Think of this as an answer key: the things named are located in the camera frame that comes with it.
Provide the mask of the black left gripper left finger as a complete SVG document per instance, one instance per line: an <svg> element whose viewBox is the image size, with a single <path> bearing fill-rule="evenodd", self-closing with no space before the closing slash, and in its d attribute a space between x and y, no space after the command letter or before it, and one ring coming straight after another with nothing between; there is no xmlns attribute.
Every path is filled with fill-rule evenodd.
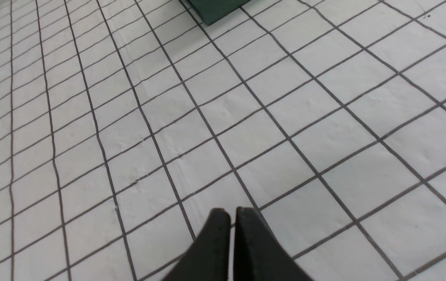
<svg viewBox="0 0 446 281"><path fill-rule="evenodd" d="M230 229L230 215L223 208L213 208L196 240L163 280L228 280Z"/></svg>

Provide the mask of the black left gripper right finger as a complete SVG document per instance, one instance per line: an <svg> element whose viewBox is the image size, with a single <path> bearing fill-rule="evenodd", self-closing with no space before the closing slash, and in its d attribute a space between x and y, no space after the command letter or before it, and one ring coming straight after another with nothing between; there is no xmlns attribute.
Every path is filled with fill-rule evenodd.
<svg viewBox="0 0 446 281"><path fill-rule="evenodd" d="M253 208L236 210L234 281L311 281L285 252Z"/></svg>

